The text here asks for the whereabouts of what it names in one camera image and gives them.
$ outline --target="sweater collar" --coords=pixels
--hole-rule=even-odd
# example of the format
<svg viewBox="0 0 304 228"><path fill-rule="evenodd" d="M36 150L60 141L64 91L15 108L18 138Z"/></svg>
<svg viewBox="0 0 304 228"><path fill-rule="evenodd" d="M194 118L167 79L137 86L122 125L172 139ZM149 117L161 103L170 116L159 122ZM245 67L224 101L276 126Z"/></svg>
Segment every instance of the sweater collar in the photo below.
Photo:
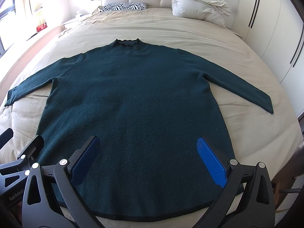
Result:
<svg viewBox="0 0 304 228"><path fill-rule="evenodd" d="M117 48L119 51L142 52L149 47L149 44L135 40L119 40L116 39L110 45L110 48Z"/></svg>

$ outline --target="sweater sleeve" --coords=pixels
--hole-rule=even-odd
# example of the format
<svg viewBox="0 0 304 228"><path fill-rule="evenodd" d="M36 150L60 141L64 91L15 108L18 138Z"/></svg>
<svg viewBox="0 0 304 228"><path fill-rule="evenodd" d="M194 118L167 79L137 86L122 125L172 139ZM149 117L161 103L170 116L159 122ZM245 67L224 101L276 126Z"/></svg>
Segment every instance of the sweater sleeve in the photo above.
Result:
<svg viewBox="0 0 304 228"><path fill-rule="evenodd" d="M225 68L206 59L204 59L203 68L202 75L206 80L235 93L273 114L273 106L270 97L260 89L249 84Z"/></svg>
<svg viewBox="0 0 304 228"><path fill-rule="evenodd" d="M7 93L7 102L4 106L10 106L15 101L21 99L25 95L53 82L54 79L63 76L68 72L75 63L82 58L82 54L72 56L70 58L62 58L53 64L39 70L31 75L18 86L12 88Z"/></svg>

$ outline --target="window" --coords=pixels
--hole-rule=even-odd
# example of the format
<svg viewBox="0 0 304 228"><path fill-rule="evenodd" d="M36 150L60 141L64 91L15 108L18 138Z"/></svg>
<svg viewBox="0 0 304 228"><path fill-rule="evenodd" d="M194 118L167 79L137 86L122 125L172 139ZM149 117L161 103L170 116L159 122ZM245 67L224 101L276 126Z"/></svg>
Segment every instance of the window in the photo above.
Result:
<svg viewBox="0 0 304 228"><path fill-rule="evenodd" d="M5 0L0 7L0 57L15 42L16 26L15 0Z"/></svg>

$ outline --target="red box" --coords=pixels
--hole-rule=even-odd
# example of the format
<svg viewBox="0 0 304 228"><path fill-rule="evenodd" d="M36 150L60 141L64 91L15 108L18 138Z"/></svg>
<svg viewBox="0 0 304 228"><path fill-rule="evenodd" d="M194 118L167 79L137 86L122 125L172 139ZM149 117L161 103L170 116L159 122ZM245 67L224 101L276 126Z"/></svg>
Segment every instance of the red box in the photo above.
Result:
<svg viewBox="0 0 304 228"><path fill-rule="evenodd" d="M36 29L37 29L37 32L40 32L41 30L43 30L44 28L47 28L47 23L43 23L41 24L40 26L38 26Z"/></svg>

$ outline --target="zebra print pillow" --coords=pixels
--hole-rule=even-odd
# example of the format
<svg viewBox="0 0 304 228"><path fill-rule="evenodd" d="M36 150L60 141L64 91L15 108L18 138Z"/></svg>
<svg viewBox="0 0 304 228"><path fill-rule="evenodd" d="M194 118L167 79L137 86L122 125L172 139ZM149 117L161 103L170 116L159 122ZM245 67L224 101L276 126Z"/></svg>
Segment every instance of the zebra print pillow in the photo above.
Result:
<svg viewBox="0 0 304 228"><path fill-rule="evenodd" d="M146 10L147 4L141 2L131 3L109 3L105 5L100 12L114 11L114 10Z"/></svg>

